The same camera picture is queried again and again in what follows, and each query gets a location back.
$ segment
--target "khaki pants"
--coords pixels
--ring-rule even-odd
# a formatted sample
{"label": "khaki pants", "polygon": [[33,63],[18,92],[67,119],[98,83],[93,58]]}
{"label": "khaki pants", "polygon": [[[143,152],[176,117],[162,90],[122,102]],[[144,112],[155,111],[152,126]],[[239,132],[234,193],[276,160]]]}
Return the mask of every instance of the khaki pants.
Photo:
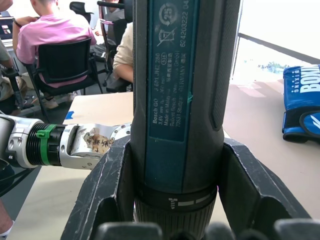
{"label": "khaki pants", "polygon": [[[2,77],[2,78],[6,84],[11,86],[11,82],[10,82],[9,78],[7,78],[7,77]],[[23,80],[19,76],[17,76],[15,79],[16,79],[16,83],[18,84],[22,99],[25,99],[26,94],[27,94],[27,90],[28,90],[27,83],[25,82],[25,80]],[[10,91],[7,92],[7,94],[5,95],[5,97],[2,100],[6,100],[6,99],[10,98],[13,94],[14,94],[14,91],[11,87]]]}

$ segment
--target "black rubber grip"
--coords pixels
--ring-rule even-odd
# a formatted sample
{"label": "black rubber grip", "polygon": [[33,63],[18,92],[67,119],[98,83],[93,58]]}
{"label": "black rubber grip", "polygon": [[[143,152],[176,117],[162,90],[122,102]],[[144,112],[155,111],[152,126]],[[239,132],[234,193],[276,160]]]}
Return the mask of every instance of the black rubber grip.
{"label": "black rubber grip", "polygon": [[50,124],[39,123],[34,125],[30,130],[29,136],[26,141],[26,157],[31,165],[43,166],[45,165],[41,159],[40,139],[37,137],[39,130],[45,130]]}
{"label": "black rubber grip", "polygon": [[139,198],[135,199],[139,222],[157,223],[163,233],[163,240],[169,240],[172,233],[186,231],[195,239],[201,239],[205,234],[205,228],[209,224],[216,199],[211,203],[195,211],[174,212],[156,209],[145,204]]}

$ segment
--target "black office chair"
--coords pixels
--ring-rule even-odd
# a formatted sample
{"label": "black office chair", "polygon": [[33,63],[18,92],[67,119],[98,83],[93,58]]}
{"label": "black office chair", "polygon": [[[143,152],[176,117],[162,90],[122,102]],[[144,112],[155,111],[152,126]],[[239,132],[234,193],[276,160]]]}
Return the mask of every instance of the black office chair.
{"label": "black office chair", "polygon": [[[117,81],[114,81],[112,83],[109,83],[107,85],[107,81],[111,74],[113,73],[113,59],[117,53],[117,47],[120,45],[122,37],[125,33],[125,30],[127,28],[127,23],[130,23],[133,21],[132,18],[132,0],[126,0],[124,1],[124,4],[117,4],[119,5],[120,9],[124,8],[125,12],[125,19],[119,19],[113,22],[113,33],[115,37],[115,43],[116,45],[111,48],[111,46],[108,44],[108,39],[105,31],[105,26],[103,23],[101,23],[101,30],[102,35],[104,39],[104,44],[106,48],[106,73],[107,76],[104,80],[103,86],[106,87],[106,91],[109,93],[122,93],[127,91],[127,86],[129,86],[131,83],[124,80],[124,79],[118,79]],[[103,13],[103,6],[99,6],[99,16],[101,19],[104,19],[104,13]]]}
{"label": "black office chair", "polygon": [[[98,84],[103,93],[98,79],[97,65],[94,54],[90,53],[91,38],[70,43],[40,45],[39,65],[27,64],[26,69],[39,99],[42,114],[48,122],[48,113],[42,102],[39,90],[50,96],[68,94]],[[45,83],[40,79],[42,74]],[[62,83],[87,76],[83,81],[61,86],[51,87],[47,84]]]}
{"label": "black office chair", "polygon": [[72,1],[72,2],[70,2],[69,8],[70,8],[70,10],[74,11],[76,14],[84,16],[85,19],[90,24],[91,14],[94,14],[94,13],[93,12],[86,12],[84,2]]}

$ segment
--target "chair armrest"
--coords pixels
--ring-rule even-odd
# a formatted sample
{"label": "chair armrest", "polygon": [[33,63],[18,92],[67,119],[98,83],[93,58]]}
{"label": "chair armrest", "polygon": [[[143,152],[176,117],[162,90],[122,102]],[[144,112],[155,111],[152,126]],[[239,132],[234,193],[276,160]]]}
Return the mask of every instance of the chair armrest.
{"label": "chair armrest", "polygon": [[108,84],[106,90],[110,93],[124,93],[127,91],[127,86],[130,84],[131,82],[119,78],[118,80]]}
{"label": "chair armrest", "polygon": [[1,68],[2,76],[6,78],[15,78],[19,76],[19,73],[14,68]]}
{"label": "chair armrest", "polygon": [[10,80],[16,104],[22,109],[24,106],[24,100],[22,99],[20,89],[16,81],[16,77],[19,76],[19,73],[14,68],[2,68],[1,73],[4,77]]}

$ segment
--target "blue boxing glove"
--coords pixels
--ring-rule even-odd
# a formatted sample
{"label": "blue boxing glove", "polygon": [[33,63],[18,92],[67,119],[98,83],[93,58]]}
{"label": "blue boxing glove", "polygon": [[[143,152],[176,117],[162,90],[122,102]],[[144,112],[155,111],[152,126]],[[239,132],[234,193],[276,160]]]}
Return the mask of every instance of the blue boxing glove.
{"label": "blue boxing glove", "polygon": [[283,72],[284,113],[283,139],[320,143],[320,67],[288,67]]}

